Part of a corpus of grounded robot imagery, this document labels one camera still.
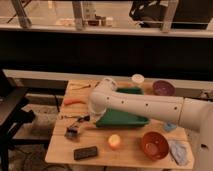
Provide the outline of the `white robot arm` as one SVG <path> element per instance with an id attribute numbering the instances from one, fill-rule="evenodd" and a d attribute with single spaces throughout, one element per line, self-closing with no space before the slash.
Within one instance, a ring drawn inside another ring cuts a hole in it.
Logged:
<path id="1" fill-rule="evenodd" d="M 117 92 L 117 83 L 105 77 L 89 94 L 89 111 L 104 114 L 115 109 L 144 116 L 199 133 L 193 171 L 213 169 L 213 102 L 174 96 L 137 95 Z"/>

